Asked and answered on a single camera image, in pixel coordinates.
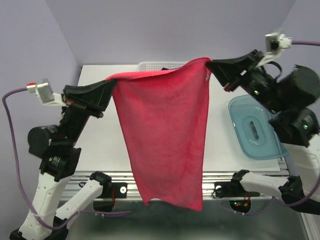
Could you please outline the pink microfiber towel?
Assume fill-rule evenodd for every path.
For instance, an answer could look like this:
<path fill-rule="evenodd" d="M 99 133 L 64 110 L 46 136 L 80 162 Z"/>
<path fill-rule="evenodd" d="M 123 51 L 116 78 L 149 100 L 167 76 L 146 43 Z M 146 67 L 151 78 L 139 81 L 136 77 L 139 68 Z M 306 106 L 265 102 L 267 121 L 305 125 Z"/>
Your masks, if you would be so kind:
<path fill-rule="evenodd" d="M 117 84 L 113 101 L 132 173 L 182 171 L 204 164 L 211 73 L 208 57 L 171 70 L 132 71 L 110 76 Z M 203 199 L 189 204 L 200 211 Z"/>

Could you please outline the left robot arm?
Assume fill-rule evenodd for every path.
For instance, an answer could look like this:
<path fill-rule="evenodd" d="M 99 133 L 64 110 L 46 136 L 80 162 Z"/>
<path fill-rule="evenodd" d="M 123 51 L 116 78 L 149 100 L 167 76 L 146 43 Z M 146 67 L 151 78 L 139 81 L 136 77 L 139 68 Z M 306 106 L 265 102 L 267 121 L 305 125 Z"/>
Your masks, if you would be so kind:
<path fill-rule="evenodd" d="M 34 127 L 28 133 L 29 153 L 41 159 L 38 185 L 24 223 L 11 232 L 10 239 L 65 239 L 77 214 L 95 198 L 115 193 L 111 177 L 97 171 L 78 193 L 59 206 L 80 159 L 81 149 L 76 143 L 90 117 L 103 117 L 116 84 L 117 80 L 111 79 L 85 86 L 66 85 L 60 94 L 52 91 L 46 79 L 25 87 L 43 105 L 61 107 L 62 118 L 57 125 Z"/>

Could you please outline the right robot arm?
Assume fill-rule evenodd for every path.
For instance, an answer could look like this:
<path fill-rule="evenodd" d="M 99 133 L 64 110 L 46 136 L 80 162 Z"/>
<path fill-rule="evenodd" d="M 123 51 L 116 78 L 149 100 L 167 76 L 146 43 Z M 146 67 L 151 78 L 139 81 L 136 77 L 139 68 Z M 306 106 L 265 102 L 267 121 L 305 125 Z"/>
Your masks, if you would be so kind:
<path fill-rule="evenodd" d="M 276 177 L 242 169 L 222 182 L 213 197 L 245 197 L 251 193 L 296 212 L 320 213 L 320 124 L 309 108 L 320 97 L 320 78 L 309 67 L 296 65 L 286 77 L 272 77 L 265 70 L 265 55 L 259 50 L 229 59 L 210 60 L 205 65 L 226 92 L 242 88 L 274 118 L 269 124 L 291 155 L 299 174 Z"/>

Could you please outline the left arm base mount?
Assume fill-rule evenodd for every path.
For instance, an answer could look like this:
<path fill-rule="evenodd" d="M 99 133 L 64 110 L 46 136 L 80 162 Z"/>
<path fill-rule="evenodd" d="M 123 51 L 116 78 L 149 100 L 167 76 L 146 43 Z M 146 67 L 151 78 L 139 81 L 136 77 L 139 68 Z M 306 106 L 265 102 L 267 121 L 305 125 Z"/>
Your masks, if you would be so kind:
<path fill-rule="evenodd" d="M 128 184 L 126 182 L 112 182 L 103 187 L 102 194 L 93 201 L 93 210 L 97 212 L 112 212 L 117 199 L 127 197 Z"/>

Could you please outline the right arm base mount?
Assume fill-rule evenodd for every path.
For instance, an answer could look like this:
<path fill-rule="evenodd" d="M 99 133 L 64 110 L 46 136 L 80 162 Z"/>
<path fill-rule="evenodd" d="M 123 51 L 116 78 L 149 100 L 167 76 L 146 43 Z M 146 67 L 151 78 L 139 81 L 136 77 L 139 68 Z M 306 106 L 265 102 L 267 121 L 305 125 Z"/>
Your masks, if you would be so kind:
<path fill-rule="evenodd" d="M 212 197 L 214 199 L 228 199 L 230 208 L 236 213 L 247 214 L 251 210 L 252 198 L 260 197 L 255 191 L 246 191 L 241 185 L 231 181 L 218 181 L 214 183 Z"/>

